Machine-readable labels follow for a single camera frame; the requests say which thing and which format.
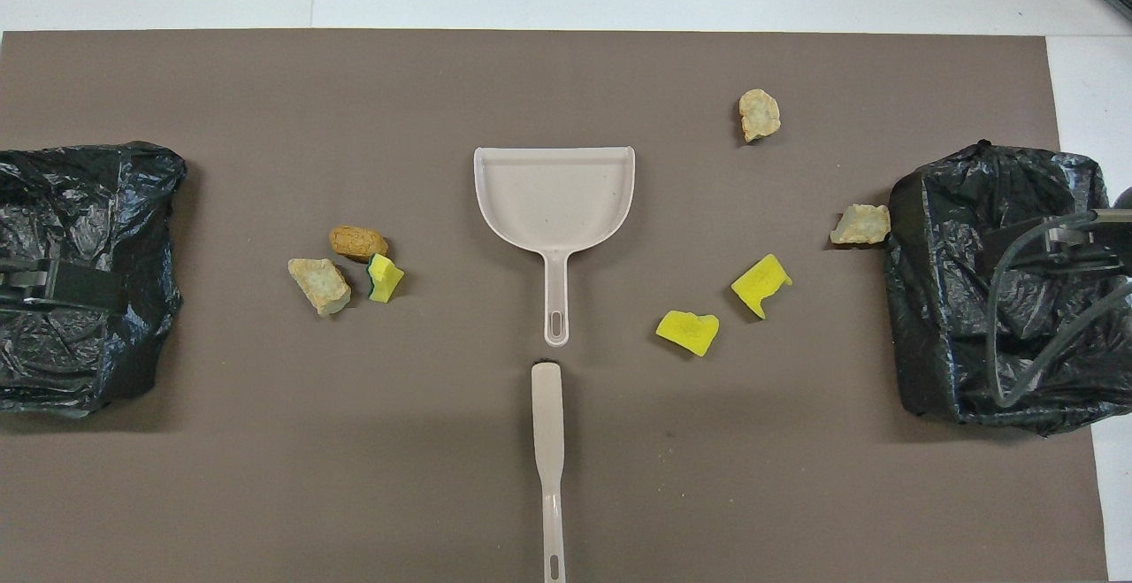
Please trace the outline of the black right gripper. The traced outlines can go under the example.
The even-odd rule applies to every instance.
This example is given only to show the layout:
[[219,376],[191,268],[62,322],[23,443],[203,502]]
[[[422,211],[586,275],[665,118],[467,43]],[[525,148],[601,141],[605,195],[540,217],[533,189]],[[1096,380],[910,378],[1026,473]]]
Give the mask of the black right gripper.
[[996,272],[1017,272],[1052,278],[1052,248],[1060,267],[1075,271],[1127,271],[1131,265],[1131,211],[1092,209],[1052,221],[1034,239],[1024,241],[1003,267],[1007,249],[1031,228],[1000,228],[985,234],[985,277]]

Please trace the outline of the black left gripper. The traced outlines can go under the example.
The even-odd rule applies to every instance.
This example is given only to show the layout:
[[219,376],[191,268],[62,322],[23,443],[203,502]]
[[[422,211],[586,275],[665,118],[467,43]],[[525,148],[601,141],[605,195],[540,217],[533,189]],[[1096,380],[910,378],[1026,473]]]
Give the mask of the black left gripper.
[[125,309],[125,280],[115,272],[72,262],[3,257],[1,278],[3,309],[46,310],[43,288],[48,305],[91,310]]

